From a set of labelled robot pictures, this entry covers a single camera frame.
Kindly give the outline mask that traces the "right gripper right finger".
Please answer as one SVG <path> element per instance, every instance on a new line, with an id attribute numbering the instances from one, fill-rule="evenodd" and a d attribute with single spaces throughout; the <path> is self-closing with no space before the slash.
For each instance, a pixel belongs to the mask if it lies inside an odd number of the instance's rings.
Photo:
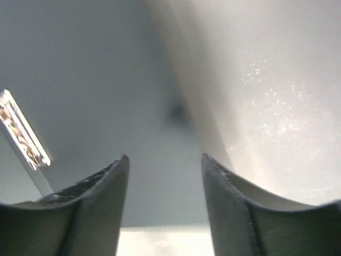
<path id="1" fill-rule="evenodd" d="M 201 168 L 216 255 L 340 255 L 340 201 L 291 201 L 207 154 Z"/>

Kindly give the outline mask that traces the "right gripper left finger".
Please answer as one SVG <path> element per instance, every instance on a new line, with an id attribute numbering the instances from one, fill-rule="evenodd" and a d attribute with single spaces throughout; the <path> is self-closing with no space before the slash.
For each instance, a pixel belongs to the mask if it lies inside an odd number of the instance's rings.
<path id="1" fill-rule="evenodd" d="M 116 255 L 128 178 L 123 155 L 36 202 L 1 204 L 1 255 Z"/>

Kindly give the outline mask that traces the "white folder black inside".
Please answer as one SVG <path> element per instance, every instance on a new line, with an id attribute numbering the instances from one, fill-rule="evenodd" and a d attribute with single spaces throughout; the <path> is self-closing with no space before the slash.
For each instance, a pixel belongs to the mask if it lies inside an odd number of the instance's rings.
<path id="1" fill-rule="evenodd" d="M 340 1 L 1 1 L 1 89 L 51 164 L 1 134 L 1 199 L 130 159 L 123 226 L 207 222 L 201 156 L 340 199 Z"/>

